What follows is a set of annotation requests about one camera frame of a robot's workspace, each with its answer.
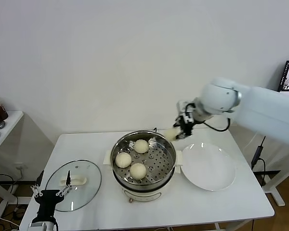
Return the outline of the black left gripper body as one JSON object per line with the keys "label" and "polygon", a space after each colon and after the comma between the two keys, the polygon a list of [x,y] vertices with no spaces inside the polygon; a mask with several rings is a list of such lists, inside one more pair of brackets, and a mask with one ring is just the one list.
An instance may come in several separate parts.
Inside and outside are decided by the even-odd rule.
{"label": "black left gripper body", "polygon": [[61,202],[61,197],[58,195],[60,190],[42,190],[42,196],[38,195],[35,198],[39,204],[37,217],[49,218],[54,216],[55,208]]}

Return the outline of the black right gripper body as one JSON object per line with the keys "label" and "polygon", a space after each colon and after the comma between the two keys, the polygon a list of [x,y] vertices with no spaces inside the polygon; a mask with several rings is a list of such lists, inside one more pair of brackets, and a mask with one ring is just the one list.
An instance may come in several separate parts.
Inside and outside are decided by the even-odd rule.
{"label": "black right gripper body", "polygon": [[192,135],[194,121],[190,117],[185,116],[185,115],[180,115],[176,118],[175,121],[181,122],[181,128],[176,128],[179,132],[183,131],[186,136]]}

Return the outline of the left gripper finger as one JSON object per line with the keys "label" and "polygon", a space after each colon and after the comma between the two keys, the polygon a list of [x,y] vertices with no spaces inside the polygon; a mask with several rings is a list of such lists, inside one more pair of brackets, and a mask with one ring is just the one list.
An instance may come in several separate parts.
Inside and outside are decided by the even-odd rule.
{"label": "left gripper finger", "polygon": [[71,177],[70,177],[70,170],[69,170],[68,173],[67,173],[67,176],[66,176],[65,187],[63,189],[61,189],[58,193],[56,193],[56,196],[64,197],[71,190],[72,190],[72,185],[71,185]]}
{"label": "left gripper finger", "polygon": [[31,185],[31,189],[33,192],[33,196],[35,198],[39,197],[39,196],[43,196],[43,193],[40,190],[40,186],[41,186],[41,182],[42,182],[42,178],[43,178],[43,174],[44,174],[44,170],[40,173],[40,175],[37,177],[35,183],[33,185]]}

